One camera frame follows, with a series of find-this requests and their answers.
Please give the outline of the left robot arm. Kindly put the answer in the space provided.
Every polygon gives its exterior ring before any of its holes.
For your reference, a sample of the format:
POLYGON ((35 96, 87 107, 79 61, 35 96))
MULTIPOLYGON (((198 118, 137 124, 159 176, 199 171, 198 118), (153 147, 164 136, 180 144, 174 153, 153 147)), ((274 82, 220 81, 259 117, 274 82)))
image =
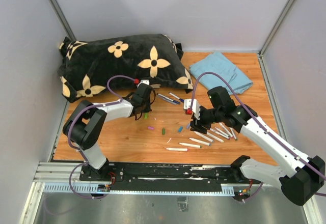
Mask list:
POLYGON ((135 92, 114 102, 83 100, 66 121, 63 133, 68 142, 76 144, 96 180, 103 181, 109 175, 109 168, 105 165, 108 160, 98 144, 103 125, 120 118, 135 117, 139 120, 144 113, 151 111, 151 95, 156 95, 152 86, 143 81, 135 92))

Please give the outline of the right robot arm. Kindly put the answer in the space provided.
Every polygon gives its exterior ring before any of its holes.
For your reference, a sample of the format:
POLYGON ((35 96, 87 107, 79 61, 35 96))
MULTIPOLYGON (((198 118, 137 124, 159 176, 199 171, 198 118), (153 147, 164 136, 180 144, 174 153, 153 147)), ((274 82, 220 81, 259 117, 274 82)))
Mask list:
POLYGON ((292 203, 303 206, 323 187, 325 161, 310 157, 275 133, 257 113, 245 104, 236 105, 227 90, 215 87, 207 93, 212 108, 200 106, 195 98, 184 101, 191 115, 191 130, 207 134, 214 123, 224 123, 257 144, 278 165, 258 162, 242 155, 231 164, 231 178, 236 183, 257 180, 282 191, 292 203))

